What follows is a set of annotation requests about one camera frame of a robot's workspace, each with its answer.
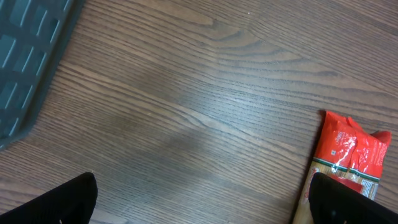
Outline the grey plastic mesh basket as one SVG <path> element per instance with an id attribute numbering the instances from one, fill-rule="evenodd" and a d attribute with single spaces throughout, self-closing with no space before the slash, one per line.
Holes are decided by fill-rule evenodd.
<path id="1" fill-rule="evenodd" d="M 85 0 L 1 0 L 1 149 L 26 137 Z"/>

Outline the red spaghetti pasta package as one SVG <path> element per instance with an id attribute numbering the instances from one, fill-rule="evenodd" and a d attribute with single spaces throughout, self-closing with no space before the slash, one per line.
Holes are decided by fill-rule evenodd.
<path id="1" fill-rule="evenodd" d="M 317 172 L 373 200 L 391 140 L 390 131 L 369 134 L 353 118 L 326 111 L 293 222 L 313 223 L 309 193 L 310 183 Z"/>

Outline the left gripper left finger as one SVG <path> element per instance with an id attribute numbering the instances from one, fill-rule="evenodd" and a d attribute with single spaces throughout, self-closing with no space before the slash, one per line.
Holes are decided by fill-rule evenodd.
<path id="1" fill-rule="evenodd" d="M 89 224 L 98 196 L 93 173 L 85 172 L 1 215 L 1 224 Z"/>

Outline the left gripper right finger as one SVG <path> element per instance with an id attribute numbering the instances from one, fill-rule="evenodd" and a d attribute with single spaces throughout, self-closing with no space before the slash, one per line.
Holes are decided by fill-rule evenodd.
<path id="1" fill-rule="evenodd" d="M 308 199 L 315 224 L 397 224 L 395 212 L 320 172 Z"/>

